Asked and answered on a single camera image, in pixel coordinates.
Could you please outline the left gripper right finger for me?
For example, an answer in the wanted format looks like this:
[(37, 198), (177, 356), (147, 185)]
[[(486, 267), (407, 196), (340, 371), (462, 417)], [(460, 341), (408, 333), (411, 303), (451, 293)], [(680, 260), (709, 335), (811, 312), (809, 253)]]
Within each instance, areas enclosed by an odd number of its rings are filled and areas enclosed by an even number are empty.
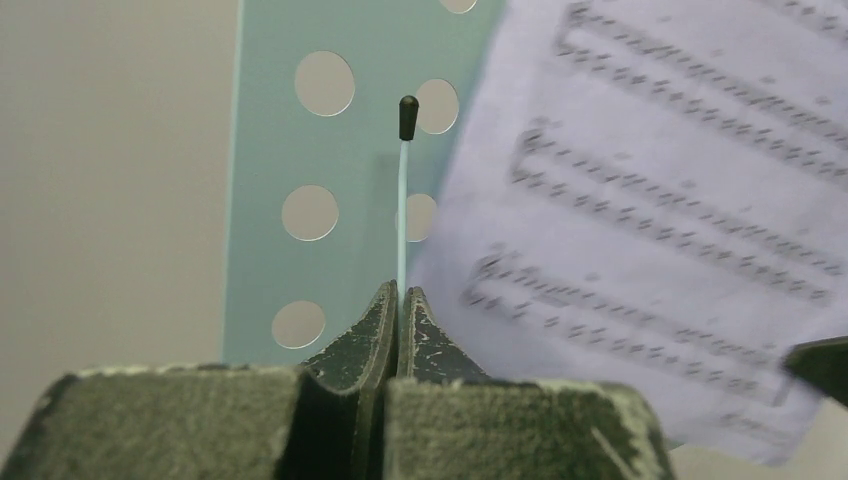
[(671, 479), (659, 420), (635, 389), (490, 377), (435, 322), (418, 287), (386, 387), (388, 479)]

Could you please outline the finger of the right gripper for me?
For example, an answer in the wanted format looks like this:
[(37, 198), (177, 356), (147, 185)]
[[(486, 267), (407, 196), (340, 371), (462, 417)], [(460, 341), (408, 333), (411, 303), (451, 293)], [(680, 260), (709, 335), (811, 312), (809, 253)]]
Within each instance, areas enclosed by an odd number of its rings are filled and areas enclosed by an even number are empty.
[(847, 337), (795, 345), (784, 368), (832, 400), (847, 407)]

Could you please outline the light blue music stand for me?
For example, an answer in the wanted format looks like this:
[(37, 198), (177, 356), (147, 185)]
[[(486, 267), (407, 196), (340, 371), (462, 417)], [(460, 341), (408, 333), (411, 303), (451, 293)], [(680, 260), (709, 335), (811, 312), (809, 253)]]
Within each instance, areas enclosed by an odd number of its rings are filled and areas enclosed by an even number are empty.
[(296, 363), (396, 274), (398, 104), (421, 105), (409, 247), (501, 3), (244, 1), (236, 47), (222, 357)]

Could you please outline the sheet music page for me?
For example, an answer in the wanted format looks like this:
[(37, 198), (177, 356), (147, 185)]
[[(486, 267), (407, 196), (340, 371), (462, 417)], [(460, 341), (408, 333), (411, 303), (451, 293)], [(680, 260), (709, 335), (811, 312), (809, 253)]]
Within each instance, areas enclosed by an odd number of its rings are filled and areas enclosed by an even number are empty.
[(437, 204), (410, 280), (489, 374), (781, 465), (847, 331), (847, 5), (508, 1)]

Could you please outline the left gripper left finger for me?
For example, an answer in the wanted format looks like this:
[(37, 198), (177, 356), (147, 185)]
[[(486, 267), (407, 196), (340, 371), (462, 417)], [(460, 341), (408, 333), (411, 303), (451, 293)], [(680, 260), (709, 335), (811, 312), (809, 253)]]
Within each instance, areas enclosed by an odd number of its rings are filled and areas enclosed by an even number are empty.
[(38, 399), (5, 479), (378, 479), (398, 291), (286, 366), (80, 370)]

